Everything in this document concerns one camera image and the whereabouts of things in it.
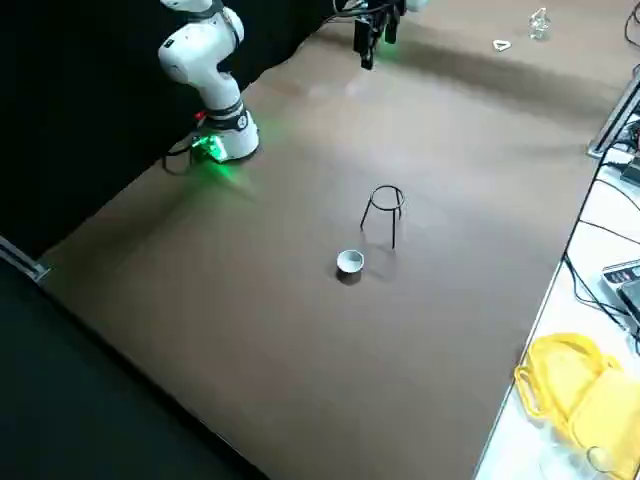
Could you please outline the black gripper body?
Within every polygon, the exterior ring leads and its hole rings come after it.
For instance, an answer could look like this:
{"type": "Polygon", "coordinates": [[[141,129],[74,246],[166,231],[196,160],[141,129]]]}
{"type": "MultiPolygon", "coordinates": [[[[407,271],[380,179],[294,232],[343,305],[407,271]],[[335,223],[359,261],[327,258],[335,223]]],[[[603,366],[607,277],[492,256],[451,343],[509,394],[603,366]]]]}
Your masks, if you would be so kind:
{"type": "Polygon", "coordinates": [[[381,37],[384,38],[385,25],[389,15],[398,20],[404,15],[403,1],[367,1],[364,13],[358,14],[354,22],[354,50],[362,52],[374,50],[381,37]]]}

